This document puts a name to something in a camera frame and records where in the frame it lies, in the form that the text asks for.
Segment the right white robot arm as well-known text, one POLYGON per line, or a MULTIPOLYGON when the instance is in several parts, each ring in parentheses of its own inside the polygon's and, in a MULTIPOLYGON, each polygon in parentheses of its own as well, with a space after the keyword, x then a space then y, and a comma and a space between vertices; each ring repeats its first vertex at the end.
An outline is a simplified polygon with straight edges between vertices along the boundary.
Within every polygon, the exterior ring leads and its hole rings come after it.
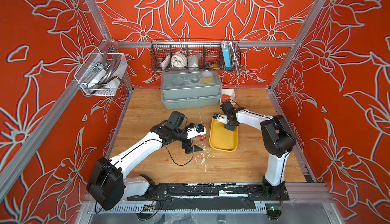
POLYGON ((287 160, 297 140, 287 120, 282 115, 266 116, 251 112, 244 107, 235 107, 231 101, 220 105, 222 113, 213 118, 233 131, 241 124, 262 132, 263 143, 268 152, 267 171, 262 180, 262 195, 267 200, 283 200, 285 193, 284 173, 287 160))

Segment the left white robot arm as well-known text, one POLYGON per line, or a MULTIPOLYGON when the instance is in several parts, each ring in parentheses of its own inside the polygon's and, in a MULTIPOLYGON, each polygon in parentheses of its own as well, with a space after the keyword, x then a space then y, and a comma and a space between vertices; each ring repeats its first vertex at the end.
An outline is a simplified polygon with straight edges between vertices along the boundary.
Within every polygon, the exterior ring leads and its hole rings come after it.
POLYGON ((206 134, 203 124, 190 123, 182 127, 186 116, 178 111, 167 120, 153 126, 144 138, 124 152, 107 159, 97 160, 93 166, 86 190, 95 200, 95 206, 110 210, 124 195, 142 196, 152 185, 146 176, 129 182, 125 178, 149 155, 174 142, 181 142, 186 154, 193 155, 202 148, 193 144, 193 138, 206 134))

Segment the yellow plastic storage box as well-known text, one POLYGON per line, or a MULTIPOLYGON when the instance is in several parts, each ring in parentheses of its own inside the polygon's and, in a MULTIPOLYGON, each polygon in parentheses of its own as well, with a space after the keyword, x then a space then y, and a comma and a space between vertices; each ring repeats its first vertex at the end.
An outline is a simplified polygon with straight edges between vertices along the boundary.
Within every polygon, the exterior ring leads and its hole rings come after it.
POLYGON ((238 148, 238 128, 231 131, 224 126, 224 123, 212 119, 209 144, 215 152, 232 153, 238 148))

